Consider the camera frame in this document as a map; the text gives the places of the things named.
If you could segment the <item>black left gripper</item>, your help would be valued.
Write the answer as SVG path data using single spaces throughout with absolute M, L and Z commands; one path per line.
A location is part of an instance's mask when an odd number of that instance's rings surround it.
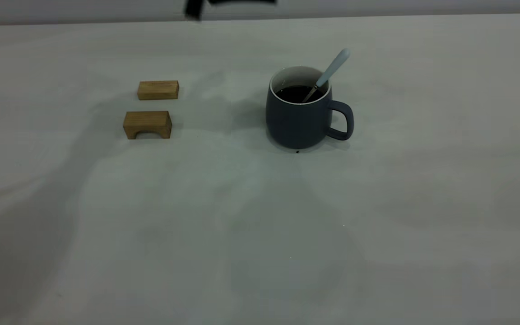
M 213 5 L 231 4 L 231 3 L 267 3 L 276 4 L 276 0 L 209 0 Z M 189 20 L 200 21 L 204 0 L 186 0 L 186 18 Z

